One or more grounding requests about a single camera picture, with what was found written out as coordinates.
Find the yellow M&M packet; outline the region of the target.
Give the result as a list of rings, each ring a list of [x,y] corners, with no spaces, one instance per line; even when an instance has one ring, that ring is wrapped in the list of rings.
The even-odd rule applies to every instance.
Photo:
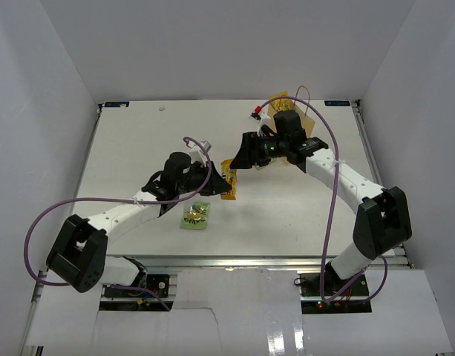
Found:
[[[230,164],[232,163],[233,159],[227,159],[222,161],[220,164],[221,168],[221,176],[223,179],[230,184],[231,189],[225,193],[220,195],[222,200],[236,200],[236,192],[237,192],[237,170],[230,168]]]
[[[272,101],[268,104],[267,113],[270,116],[274,116],[279,111],[292,110],[293,103],[291,99],[287,98],[288,95],[289,93],[287,91],[284,91],[271,96],[270,99]]]

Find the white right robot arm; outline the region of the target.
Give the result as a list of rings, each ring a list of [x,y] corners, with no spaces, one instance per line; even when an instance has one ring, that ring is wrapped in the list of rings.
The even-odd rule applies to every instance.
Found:
[[[284,158],[321,181],[334,197],[340,197],[351,208],[356,216],[353,241],[325,263],[318,278],[318,284],[329,293],[343,295],[360,271],[411,238],[406,195],[400,188],[384,188],[366,179],[336,159],[324,141],[307,136],[294,110],[276,113],[273,122],[273,128],[260,124],[258,131],[243,134],[230,167],[233,170],[263,167],[272,159]]]

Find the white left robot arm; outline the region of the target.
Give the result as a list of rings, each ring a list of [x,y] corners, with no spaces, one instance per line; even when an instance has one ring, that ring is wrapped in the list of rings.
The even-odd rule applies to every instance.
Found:
[[[174,152],[164,168],[154,173],[131,203],[90,217],[77,214],[64,221],[46,259],[47,267],[83,293],[97,284],[121,285],[131,296],[145,291],[143,267],[125,257],[109,257],[108,247],[143,223],[166,214],[184,194],[214,196],[231,190],[231,185],[213,164]]]

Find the brown paper bag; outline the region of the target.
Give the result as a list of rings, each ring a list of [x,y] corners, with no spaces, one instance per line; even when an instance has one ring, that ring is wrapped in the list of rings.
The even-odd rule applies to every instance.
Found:
[[[315,126],[315,121],[308,115],[309,108],[306,107],[304,110],[302,110],[296,100],[292,100],[292,103],[293,103],[292,110],[294,110],[299,115],[302,128],[306,131],[307,136],[311,136],[313,128]],[[271,118],[270,127],[275,133],[277,133],[273,116],[270,116],[270,118]]]

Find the green candy packet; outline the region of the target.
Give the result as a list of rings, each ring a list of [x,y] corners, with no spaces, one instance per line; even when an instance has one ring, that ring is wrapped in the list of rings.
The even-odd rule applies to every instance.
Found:
[[[183,207],[180,228],[186,230],[205,230],[209,221],[209,202],[191,202]]]

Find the aluminium table front rail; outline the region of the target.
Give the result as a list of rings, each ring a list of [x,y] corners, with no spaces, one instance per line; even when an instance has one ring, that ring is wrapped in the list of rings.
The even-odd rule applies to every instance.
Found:
[[[168,257],[168,256],[134,256],[133,259],[145,266],[165,267],[267,267],[267,268],[309,268],[319,267],[319,257]]]

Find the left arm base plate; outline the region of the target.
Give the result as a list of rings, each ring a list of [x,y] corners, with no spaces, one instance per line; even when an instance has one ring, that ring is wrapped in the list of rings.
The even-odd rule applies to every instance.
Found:
[[[106,286],[102,290],[100,311],[169,312],[173,302],[169,295],[168,274],[141,274],[130,289]]]

